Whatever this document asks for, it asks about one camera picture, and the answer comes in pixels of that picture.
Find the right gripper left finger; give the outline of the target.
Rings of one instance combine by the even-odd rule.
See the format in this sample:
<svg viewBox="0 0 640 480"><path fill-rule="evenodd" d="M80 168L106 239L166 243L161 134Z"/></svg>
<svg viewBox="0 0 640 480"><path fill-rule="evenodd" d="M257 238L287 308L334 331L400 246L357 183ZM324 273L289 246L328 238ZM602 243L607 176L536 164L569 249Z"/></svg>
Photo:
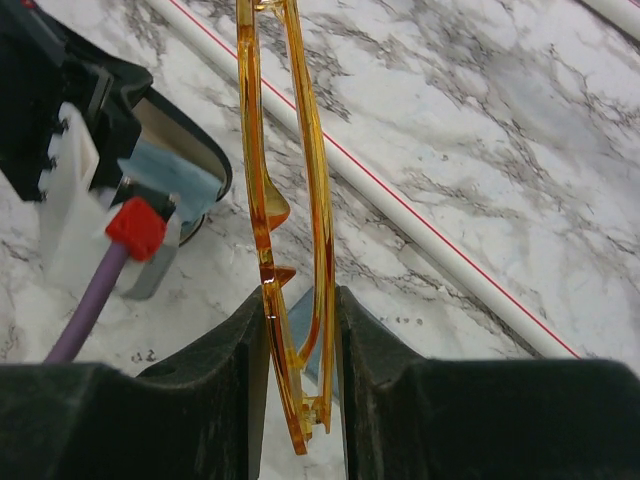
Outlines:
<svg viewBox="0 0 640 480"><path fill-rule="evenodd" d="M253 292L132 377L98 363L1 369L5 479L255 479L269 347Z"/></svg>

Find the black glasses case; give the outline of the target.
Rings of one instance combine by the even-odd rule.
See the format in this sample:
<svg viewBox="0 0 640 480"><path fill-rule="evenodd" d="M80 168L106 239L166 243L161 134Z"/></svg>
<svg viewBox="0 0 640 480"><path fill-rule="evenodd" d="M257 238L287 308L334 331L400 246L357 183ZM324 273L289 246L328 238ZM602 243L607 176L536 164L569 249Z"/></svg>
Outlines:
<svg viewBox="0 0 640 480"><path fill-rule="evenodd" d="M176 153L216 175L223 182L216 203L220 201L231 186L233 173L229 158L219 144L174 103L152 87L153 76L146 68L118 59L115 69L122 80L124 98L129 102L134 117L141 125L141 134L135 147L139 140L145 140ZM181 241L180 233L181 244L189 242L200 230L208 212L204 215L199 229L185 242Z"/></svg>

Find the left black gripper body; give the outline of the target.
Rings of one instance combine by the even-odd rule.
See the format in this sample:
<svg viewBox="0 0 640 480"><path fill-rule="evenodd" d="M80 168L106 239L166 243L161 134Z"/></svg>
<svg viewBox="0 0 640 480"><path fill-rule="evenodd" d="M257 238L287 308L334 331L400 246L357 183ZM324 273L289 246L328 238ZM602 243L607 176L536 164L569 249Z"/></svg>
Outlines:
<svg viewBox="0 0 640 480"><path fill-rule="evenodd" d="M24 201L42 199L40 175L54 166L49 143L72 104L99 154L91 185L118 185L119 160L141 134L134 106L153 82L142 66L116 58L34 1L1 4L1 171Z"/></svg>

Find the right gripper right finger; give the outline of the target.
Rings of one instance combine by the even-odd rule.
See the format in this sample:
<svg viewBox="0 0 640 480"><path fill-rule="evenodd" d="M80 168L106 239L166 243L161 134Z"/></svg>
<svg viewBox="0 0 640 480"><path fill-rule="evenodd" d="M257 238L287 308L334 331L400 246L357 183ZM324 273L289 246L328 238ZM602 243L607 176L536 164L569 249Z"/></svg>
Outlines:
<svg viewBox="0 0 640 480"><path fill-rule="evenodd" d="M639 380L608 360L428 359L336 291L350 479L635 479Z"/></svg>

